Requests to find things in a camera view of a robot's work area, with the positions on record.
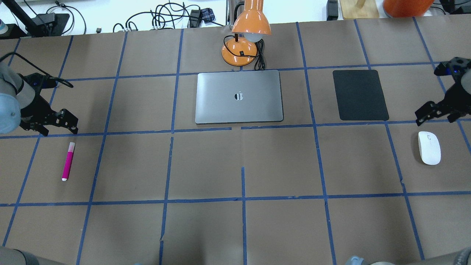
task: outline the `white computer mouse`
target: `white computer mouse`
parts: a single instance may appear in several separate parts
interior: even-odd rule
[[[422,161],[427,165],[436,165],[441,160],[440,143],[431,132],[419,132],[419,152]]]

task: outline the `laptop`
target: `laptop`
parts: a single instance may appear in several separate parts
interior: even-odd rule
[[[197,124],[281,122],[278,70],[198,74]]]

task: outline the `black mouse pad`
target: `black mouse pad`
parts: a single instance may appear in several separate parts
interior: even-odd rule
[[[341,120],[389,119],[378,71],[335,70],[333,82]]]

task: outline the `pink marker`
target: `pink marker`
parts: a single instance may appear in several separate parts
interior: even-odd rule
[[[73,151],[75,149],[75,143],[69,144],[69,151],[67,152],[67,158],[65,159],[64,172],[62,173],[62,181],[69,179],[70,167],[72,166]]]

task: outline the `orange desk lamp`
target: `orange desk lamp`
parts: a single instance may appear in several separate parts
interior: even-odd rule
[[[263,0],[245,0],[244,11],[234,22],[234,38],[222,47],[222,57],[230,65],[245,66],[257,56],[255,42],[264,35],[271,35],[270,24],[263,14]]]

